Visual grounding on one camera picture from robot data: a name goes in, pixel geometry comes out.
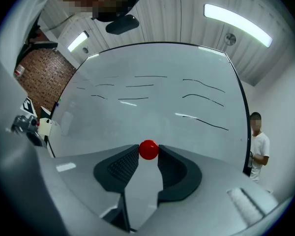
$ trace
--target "white ceiling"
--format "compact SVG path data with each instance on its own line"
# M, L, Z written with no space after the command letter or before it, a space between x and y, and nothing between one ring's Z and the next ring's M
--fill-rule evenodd
M230 57L240 78L255 85L278 62L293 40L290 22L283 19L279 1L272 0L140 0L130 11L140 21L140 26L121 35L108 34L108 23L90 18L73 17L67 24L52 30L63 46L69 44L84 30L89 38L71 55L82 63L89 55L113 47L151 41L184 42L203 45L224 51ZM272 38L265 47L255 38L240 29L220 21L206 18L205 3L229 9L258 25ZM68 7L57 0L49 0L42 11L41 19L48 27L57 25L72 14ZM236 36L236 44L227 46L227 33ZM82 51L88 47L89 53Z

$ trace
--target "black frame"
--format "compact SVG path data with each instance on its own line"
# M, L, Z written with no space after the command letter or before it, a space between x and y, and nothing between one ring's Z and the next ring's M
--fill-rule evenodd
M239 84L239 88L240 88L240 91L241 91L241 95L242 95L242 98L243 98L243 101L244 101L244 105L245 105L245 110L246 110L246 117L247 117L247 150L246 150L246 159L245 159L245 163L244 163L244 167L243 167L243 172L245 171L245 169L248 167L248 162L249 162L249 154L250 154L250 139L251 139L251 129L250 129L250 115L249 115L249 109L248 109L248 103L247 103L247 99L246 99L246 95L245 95L245 92L244 92L244 89L242 87L242 84L241 84L241 81L239 79L239 76L235 70L235 67L234 65L232 64L230 58L227 56L226 53L222 52L222 51L219 51L217 49L214 49L214 48L210 48L210 47L206 47L206 46L201 46L201 45L194 45L194 44L189 44L189 43L181 43L181 42L144 42L144 43L135 43L135 44L130 44L130 45L123 45L123 46L117 46L117 47L114 47L114 48L110 48L110 49L107 49L107 50L104 50L100 53L97 53L97 54L101 54L101 53L104 53L104 52L107 52L107 51L111 51L111 50L114 50L114 49L117 49L117 48L122 48L122 47L127 47L127 46L133 46L133 45L145 45L145 44L180 44L180 45L189 45L189 46L195 46L195 47L203 47L203 48L207 48L207 49L210 49L210 50L214 50L214 51L217 51L217 52L220 52L220 53L223 53L225 55L225 57L227 58L231 68L233 69L233 72L236 76L236 79L237 79L237 82ZM77 70L80 69L80 67L84 64L84 62L89 58L87 57L83 62L82 64L79 66L79 68ZM67 87L67 85L69 84L69 82L71 81L71 79L67 82L67 84L65 85L64 89L62 90L59 98L58 98L58 101L61 97L61 95L63 94L63 91L65 90L65 88Z

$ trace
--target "white t-shirt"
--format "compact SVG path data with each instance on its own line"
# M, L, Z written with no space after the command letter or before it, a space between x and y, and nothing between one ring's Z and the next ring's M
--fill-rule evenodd
M250 151L252 152L253 155L257 154L257 155L270 157L270 140L269 140L269 138L264 133L261 133L256 137L251 136ZM252 180L254 180L255 182L259 181L261 167L262 167L262 164L256 163L253 160L250 178Z

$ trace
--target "red ball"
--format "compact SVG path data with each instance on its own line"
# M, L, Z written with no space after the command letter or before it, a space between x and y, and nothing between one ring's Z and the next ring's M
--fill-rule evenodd
M145 140L139 146L139 153L145 160L152 160L158 155L158 145L152 140Z

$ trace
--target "brick wall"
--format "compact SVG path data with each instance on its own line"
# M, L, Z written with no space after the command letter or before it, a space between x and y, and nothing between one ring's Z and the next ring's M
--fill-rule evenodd
M76 69L58 51L41 49L29 53L20 63L25 71L19 83L33 101L40 118L40 106L49 111Z

